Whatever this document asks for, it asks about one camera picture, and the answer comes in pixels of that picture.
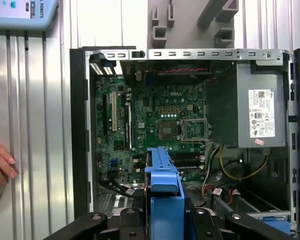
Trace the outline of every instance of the pcie slot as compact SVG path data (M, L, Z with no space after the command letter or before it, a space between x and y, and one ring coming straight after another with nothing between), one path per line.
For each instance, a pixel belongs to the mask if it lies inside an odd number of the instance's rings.
M102 95L102 124L103 124L103 135L105 140L108 141L108 103L107 103L107 95Z
M118 130L118 117L117 117L117 92L111 93L111 110L112 110L112 131Z
M124 106L124 139L125 148L127 150L132 149L132 112L131 102L126 102Z

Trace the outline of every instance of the screw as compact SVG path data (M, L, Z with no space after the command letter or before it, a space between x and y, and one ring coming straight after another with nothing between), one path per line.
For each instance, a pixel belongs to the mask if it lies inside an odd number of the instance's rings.
M98 215L98 214L95 214L95 215L92 217L93 220L99 220L100 218L101 218L101 216Z
M239 214L236 214L236 213L232 214L231 217L233 217L233 218L236 219L236 220L241 219L241 216L240 216Z
M126 211L126 213L127 213L127 214L134 214L134 213L135 213L135 211L134 211L134 210L132 210L132 209L129 209L128 211Z
M196 210L196 212L197 212L198 214L204 214L204 213L205 213L205 210L203 210L202 208L198 208L198 209Z

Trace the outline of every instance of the chip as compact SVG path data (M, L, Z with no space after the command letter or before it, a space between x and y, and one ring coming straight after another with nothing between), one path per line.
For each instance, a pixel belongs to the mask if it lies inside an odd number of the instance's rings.
M161 121L158 123L159 140L176 140L178 125L175 121Z
M150 106L150 99L149 99L148 97L144 97L144 98L142 99L142 105L143 105L144 107L149 107L149 106Z
M115 151L123 151L124 148L125 148L124 141L119 141L119 140L114 141L113 148L114 148Z

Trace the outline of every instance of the yellow wire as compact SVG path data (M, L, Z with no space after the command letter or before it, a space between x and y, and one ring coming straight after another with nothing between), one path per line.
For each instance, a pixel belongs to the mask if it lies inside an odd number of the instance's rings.
M224 174L233 179L233 180L236 180L236 181L242 181L242 180L246 180L248 178L251 178L253 177L254 175L256 175L257 173L259 173L264 167L265 165L267 165L268 163L268 156L266 156L266 160L264 162L264 164L262 164L261 167L259 167L256 171L254 171L253 173L249 174L248 176L244 176L244 177L235 177L235 176L232 176L230 173L228 173L224 167L224 163L223 163L223 160L222 160L222 152L223 152L223 149L224 149L224 146L222 145L219 149L219 162L220 162L220 166L221 166L221 169L222 171L224 172Z

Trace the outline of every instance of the white sticker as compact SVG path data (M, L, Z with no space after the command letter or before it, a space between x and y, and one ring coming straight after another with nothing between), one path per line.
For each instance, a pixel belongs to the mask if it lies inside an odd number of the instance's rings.
M249 90L250 138L271 138L275 130L275 101L270 89Z
M215 188L212 192L212 194L218 195L218 196L220 196L221 193L222 193L222 188Z
M135 193L135 190L133 190L132 188L128 188L128 189L125 191L125 194L128 194L128 195L130 195L130 196L132 196L134 193Z
M241 193L237 189L232 190L231 194L232 195L239 195L239 196L241 195Z

